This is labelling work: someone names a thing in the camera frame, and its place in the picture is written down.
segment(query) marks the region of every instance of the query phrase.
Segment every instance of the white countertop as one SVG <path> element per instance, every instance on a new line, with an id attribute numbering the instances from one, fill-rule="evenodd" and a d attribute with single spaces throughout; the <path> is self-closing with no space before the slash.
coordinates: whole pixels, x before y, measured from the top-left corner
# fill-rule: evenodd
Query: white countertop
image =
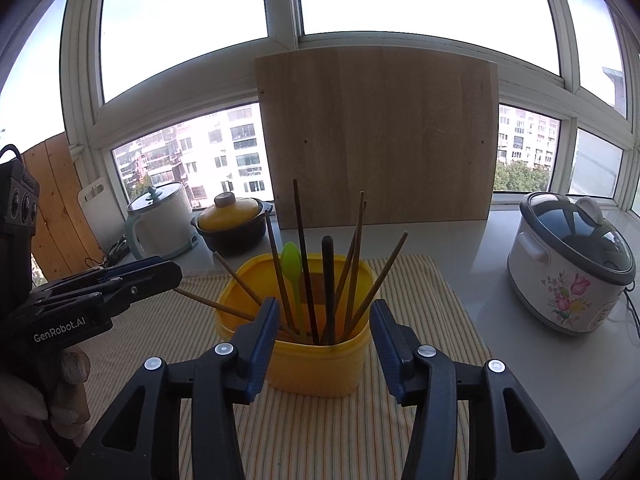
<path id="1" fill-rule="evenodd" d="M 606 217 L 631 247 L 640 248 L 640 222 L 618 210 Z M 293 230 L 274 232 L 281 242 L 297 241 Z M 520 222 L 517 210 L 494 210 L 487 221 L 364 226 L 362 258 L 388 256 L 402 231 L 402 254 L 428 254 L 458 295 L 493 355 L 506 363 L 560 439 L 582 480 L 597 480 L 640 428 L 640 341 L 623 301 L 587 336 L 566 336 L 537 321 L 519 302 L 505 262 Z M 320 252 L 329 234 L 345 253 L 353 227 L 308 229 L 308 252 Z M 266 238 L 229 263 L 239 267 L 270 252 Z M 225 272 L 213 263 L 202 240 L 175 259 L 185 276 Z M 640 308 L 640 287 L 631 294 Z"/>

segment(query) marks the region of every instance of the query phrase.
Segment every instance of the yellow pot lid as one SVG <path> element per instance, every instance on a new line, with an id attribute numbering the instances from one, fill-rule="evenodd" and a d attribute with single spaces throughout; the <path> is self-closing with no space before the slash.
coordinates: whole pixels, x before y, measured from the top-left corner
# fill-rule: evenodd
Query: yellow pot lid
<path id="1" fill-rule="evenodd" d="M 254 218 L 260 205 L 253 198 L 239 198 L 231 192 L 220 193 L 198 218 L 203 231 L 227 231 Z"/>

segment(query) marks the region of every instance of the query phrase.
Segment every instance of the yellow flower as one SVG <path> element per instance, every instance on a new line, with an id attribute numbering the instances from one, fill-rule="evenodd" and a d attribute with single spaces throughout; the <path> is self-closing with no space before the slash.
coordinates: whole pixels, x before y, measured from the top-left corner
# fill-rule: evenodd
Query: yellow flower
<path id="1" fill-rule="evenodd" d="M 573 300 L 569 306 L 569 310 L 574 314 L 582 312 L 585 308 L 587 308 L 587 302 L 584 300 Z"/>

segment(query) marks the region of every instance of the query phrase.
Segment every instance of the wooden plank panel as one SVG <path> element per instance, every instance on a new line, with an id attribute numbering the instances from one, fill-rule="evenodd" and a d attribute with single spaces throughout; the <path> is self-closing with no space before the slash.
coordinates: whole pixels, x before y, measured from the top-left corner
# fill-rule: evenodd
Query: wooden plank panel
<path id="1" fill-rule="evenodd" d="M 71 160 L 66 134 L 62 133 L 47 139 L 45 145 L 58 192 L 80 243 L 89 257 L 101 262 L 104 255 L 78 203 L 78 193 L 82 188 Z"/>
<path id="2" fill-rule="evenodd" d="M 31 253 L 48 282 L 71 276 L 72 272 L 53 241 L 40 212 L 36 218 L 36 235 L 31 239 Z"/>
<path id="3" fill-rule="evenodd" d="M 44 142 L 37 144 L 23 154 L 29 172 L 40 183 L 39 210 L 56 247 L 72 273 L 87 270 L 84 260 L 88 253 L 84 250 L 65 205 L 56 187 L 51 171 L 49 155 Z"/>
<path id="4" fill-rule="evenodd" d="M 498 132 L 497 70 L 457 54 L 314 48 L 256 60 L 280 225 L 487 218 Z"/>

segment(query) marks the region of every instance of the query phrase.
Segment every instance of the brown lid knob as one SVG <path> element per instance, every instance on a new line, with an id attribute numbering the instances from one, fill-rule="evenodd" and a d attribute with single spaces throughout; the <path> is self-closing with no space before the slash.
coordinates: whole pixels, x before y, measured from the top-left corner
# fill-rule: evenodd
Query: brown lid knob
<path id="1" fill-rule="evenodd" d="M 236 196 L 230 191 L 220 193 L 219 195 L 215 196 L 215 198 L 213 199 L 213 203 L 216 205 L 216 207 L 226 207 L 229 205 L 233 205 L 236 203 Z"/>

